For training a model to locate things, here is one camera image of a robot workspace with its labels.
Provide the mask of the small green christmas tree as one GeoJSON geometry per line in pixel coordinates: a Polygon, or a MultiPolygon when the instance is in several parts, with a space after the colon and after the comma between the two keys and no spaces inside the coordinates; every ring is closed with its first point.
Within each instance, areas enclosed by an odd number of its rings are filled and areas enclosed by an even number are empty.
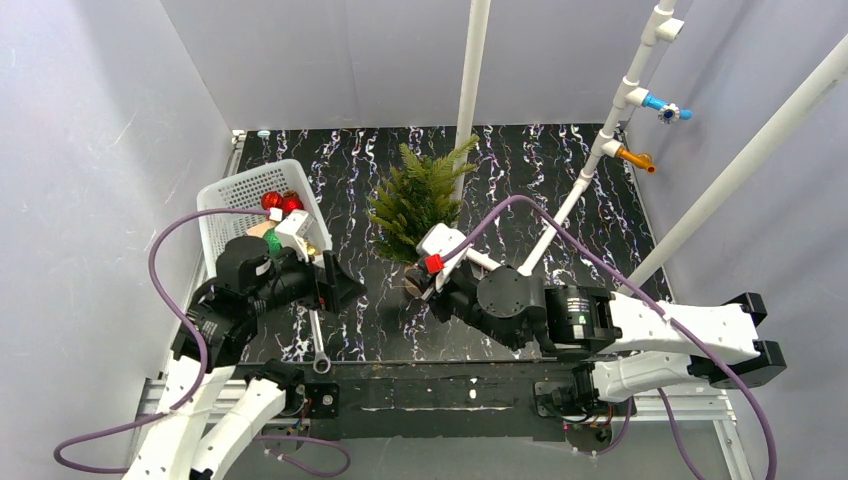
{"type": "Polygon", "coordinates": [[[455,184],[477,169],[467,161],[467,155],[478,143],[479,137],[473,134],[438,158],[418,155],[409,145],[401,144],[402,166],[392,166],[369,199],[368,217],[378,227],[376,252],[404,265],[404,290],[412,298],[424,291],[412,279],[419,259],[416,246],[433,226],[458,220],[461,201],[453,197],[455,184]]]}

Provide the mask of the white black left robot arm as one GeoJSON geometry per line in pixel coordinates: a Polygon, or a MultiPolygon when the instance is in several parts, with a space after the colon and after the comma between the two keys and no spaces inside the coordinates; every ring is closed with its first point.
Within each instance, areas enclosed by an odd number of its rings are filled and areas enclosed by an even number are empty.
{"type": "Polygon", "coordinates": [[[216,277],[195,291],[172,344],[159,420],[148,430],[127,479],[221,479],[303,382],[302,369],[270,360],[246,379],[246,391],[213,427],[215,401],[233,377],[259,319],[293,304],[338,314],[367,292],[326,251],[321,262],[291,247],[242,236],[227,242],[216,277]]]}

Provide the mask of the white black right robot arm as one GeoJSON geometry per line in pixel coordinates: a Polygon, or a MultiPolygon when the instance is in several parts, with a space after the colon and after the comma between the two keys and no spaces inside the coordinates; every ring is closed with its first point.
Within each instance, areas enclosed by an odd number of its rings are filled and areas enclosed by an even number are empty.
{"type": "Polygon", "coordinates": [[[756,388],[787,368],[781,346],[757,326],[757,294],[721,306],[646,302],[600,287],[547,285],[509,266],[476,275],[466,261],[432,275],[423,298],[442,322],[453,318],[510,350],[535,342],[574,366],[572,400],[622,402],[671,385],[756,388]]]}

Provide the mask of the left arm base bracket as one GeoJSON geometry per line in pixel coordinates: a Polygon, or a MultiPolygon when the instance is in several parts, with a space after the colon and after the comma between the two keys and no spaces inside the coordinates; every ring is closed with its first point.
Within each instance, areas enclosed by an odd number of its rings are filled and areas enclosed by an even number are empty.
{"type": "Polygon", "coordinates": [[[261,434],[296,439],[293,443],[264,441],[270,448],[296,451],[305,445],[303,438],[313,436],[312,430],[320,420],[338,417],[341,388],[337,382],[323,379],[311,366],[285,364],[285,367],[286,373],[291,373],[285,407],[262,428],[261,434]]]}

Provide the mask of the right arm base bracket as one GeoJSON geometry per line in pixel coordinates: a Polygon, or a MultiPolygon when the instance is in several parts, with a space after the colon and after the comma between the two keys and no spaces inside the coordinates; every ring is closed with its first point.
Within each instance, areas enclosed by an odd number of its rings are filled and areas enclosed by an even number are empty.
{"type": "Polygon", "coordinates": [[[561,422],[565,440],[573,450],[596,455],[611,445],[613,404],[579,401],[574,386],[562,382],[535,383],[533,397],[540,417],[561,422]]]}

